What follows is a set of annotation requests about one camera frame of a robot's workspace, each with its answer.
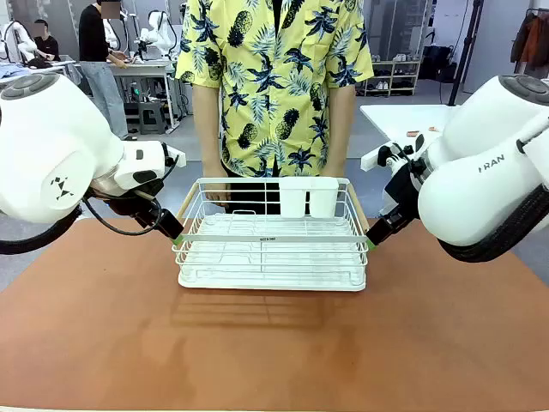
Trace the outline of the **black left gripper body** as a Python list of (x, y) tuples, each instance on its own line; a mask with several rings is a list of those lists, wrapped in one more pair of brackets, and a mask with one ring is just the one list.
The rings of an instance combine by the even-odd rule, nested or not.
[(145, 184), (112, 199), (112, 211), (117, 215), (129, 216), (142, 227), (153, 227), (161, 207), (155, 202), (163, 184)]

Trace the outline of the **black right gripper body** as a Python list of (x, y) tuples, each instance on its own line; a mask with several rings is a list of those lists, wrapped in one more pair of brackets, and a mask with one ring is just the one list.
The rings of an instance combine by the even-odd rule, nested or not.
[(423, 177), (406, 161), (390, 161), (391, 179), (383, 191), (380, 216), (388, 223), (409, 223), (419, 219), (419, 190)]

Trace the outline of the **person's right hand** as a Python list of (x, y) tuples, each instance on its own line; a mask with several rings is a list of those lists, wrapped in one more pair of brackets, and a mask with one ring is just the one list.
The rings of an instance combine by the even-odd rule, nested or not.
[(228, 178), (226, 171), (223, 169), (206, 171), (203, 177), (214, 180), (204, 185), (206, 198), (217, 206), (227, 209), (231, 192), (230, 185), (225, 181)]

